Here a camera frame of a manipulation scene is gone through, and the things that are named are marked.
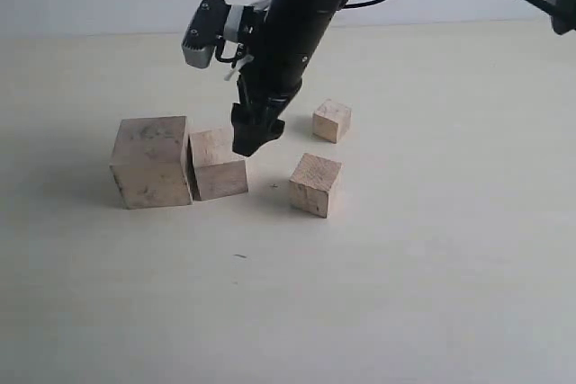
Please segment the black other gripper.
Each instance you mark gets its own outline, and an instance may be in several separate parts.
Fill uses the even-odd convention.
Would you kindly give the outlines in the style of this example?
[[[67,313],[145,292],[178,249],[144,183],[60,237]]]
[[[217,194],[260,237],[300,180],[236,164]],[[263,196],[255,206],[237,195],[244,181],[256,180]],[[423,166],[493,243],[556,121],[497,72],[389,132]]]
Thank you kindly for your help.
[[[260,28],[242,34],[246,64],[239,68],[238,102],[230,115],[234,153],[252,156],[283,135],[285,122],[279,117],[301,90],[323,36],[322,28]]]

